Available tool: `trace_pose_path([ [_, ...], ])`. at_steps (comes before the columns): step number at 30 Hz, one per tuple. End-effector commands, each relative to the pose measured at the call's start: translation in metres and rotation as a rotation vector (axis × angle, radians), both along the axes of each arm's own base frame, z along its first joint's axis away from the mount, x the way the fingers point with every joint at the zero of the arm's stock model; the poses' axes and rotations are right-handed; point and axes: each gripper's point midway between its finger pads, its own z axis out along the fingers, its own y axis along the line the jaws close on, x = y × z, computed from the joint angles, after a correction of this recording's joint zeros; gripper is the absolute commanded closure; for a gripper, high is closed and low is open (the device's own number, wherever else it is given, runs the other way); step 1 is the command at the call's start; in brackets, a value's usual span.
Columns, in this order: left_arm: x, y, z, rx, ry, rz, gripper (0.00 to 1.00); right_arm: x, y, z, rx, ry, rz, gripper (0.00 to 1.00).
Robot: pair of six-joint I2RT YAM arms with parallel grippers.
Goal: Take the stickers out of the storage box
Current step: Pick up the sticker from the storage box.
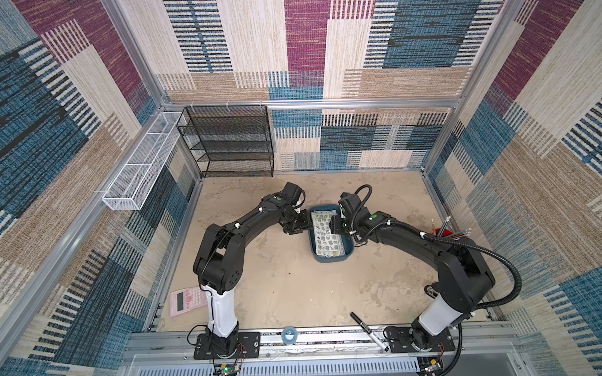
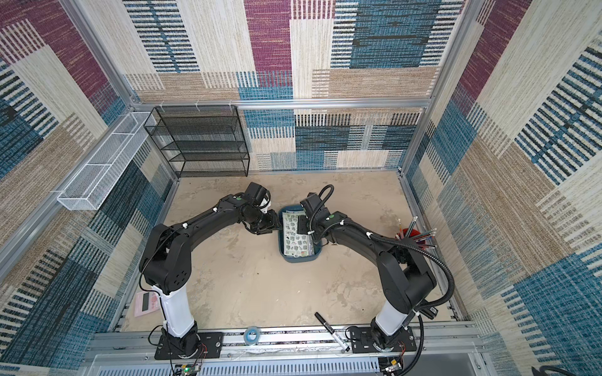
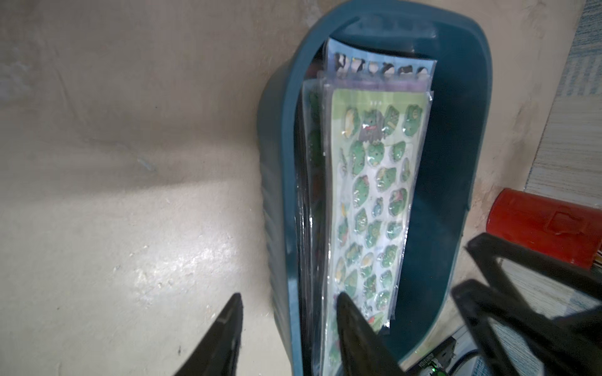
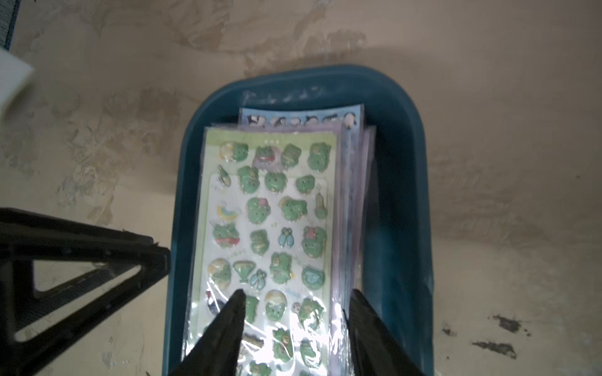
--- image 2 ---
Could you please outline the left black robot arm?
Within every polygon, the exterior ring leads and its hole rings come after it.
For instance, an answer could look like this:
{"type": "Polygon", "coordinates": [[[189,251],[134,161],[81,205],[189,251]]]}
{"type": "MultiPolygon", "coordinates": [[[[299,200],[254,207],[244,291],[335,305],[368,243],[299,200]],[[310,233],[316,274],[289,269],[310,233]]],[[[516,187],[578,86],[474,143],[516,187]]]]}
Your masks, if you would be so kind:
{"type": "Polygon", "coordinates": [[[151,230],[139,271],[150,290],[158,295],[164,316],[161,337],[174,356],[190,358],[201,349],[197,322],[187,297],[192,252],[203,241],[237,223],[255,235],[280,230],[277,213],[270,205],[270,191],[258,183],[249,183],[244,192],[222,197],[191,219],[171,226],[158,224],[151,230]]]}

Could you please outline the teal plastic storage box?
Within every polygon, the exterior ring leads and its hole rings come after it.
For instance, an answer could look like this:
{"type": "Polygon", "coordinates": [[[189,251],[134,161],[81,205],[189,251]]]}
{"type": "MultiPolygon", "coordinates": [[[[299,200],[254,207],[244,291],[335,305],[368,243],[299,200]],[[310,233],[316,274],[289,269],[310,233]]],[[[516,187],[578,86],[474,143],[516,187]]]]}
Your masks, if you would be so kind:
{"type": "Polygon", "coordinates": [[[289,263],[305,263],[316,260],[321,254],[321,245],[314,244],[312,237],[298,233],[299,219],[305,218],[301,205],[290,205],[278,213],[282,228],[278,231],[280,255],[289,263]]]}

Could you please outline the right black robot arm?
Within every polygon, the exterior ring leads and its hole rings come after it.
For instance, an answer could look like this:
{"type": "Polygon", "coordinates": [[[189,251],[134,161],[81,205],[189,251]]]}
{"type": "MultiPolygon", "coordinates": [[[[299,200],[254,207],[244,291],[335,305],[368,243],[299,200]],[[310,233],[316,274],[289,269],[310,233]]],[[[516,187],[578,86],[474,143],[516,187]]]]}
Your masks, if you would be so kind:
{"type": "Polygon", "coordinates": [[[374,233],[340,211],[331,213],[315,193],[300,204],[307,216],[300,229],[313,240],[343,245],[376,266],[386,302],[371,322],[372,337],[379,348],[392,347],[437,287],[424,251],[411,241],[374,233]]]}

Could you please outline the green sticker sheet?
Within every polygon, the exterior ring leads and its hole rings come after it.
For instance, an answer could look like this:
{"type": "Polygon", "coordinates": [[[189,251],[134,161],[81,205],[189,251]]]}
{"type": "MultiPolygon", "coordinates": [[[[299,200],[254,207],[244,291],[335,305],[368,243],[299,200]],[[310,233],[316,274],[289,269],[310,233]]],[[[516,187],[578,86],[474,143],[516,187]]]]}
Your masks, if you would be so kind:
{"type": "Polygon", "coordinates": [[[304,215],[301,211],[283,213],[283,255],[293,259],[314,255],[314,245],[307,235],[298,234],[298,220],[304,215]]]}

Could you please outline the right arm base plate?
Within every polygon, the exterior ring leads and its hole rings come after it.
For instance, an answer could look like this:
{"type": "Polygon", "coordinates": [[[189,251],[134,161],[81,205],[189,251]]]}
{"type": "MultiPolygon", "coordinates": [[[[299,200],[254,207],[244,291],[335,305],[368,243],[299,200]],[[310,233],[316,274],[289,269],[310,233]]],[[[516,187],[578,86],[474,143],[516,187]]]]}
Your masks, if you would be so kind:
{"type": "Polygon", "coordinates": [[[396,340],[387,348],[379,347],[372,337],[370,327],[351,325],[345,330],[346,339],[351,343],[352,353],[402,353],[417,351],[412,329],[401,330],[396,340]]]}

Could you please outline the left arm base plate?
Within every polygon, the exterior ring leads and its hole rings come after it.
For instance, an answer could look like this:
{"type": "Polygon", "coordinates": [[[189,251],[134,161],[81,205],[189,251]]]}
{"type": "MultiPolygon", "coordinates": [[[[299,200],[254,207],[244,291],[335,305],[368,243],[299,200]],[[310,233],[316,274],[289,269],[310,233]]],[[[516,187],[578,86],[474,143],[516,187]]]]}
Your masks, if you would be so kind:
{"type": "Polygon", "coordinates": [[[223,332],[198,332],[196,339],[193,339],[191,335],[187,338],[192,340],[191,345],[185,345],[182,338],[162,334],[155,350],[154,359],[192,361],[202,358],[219,358],[224,341],[223,332]]]}

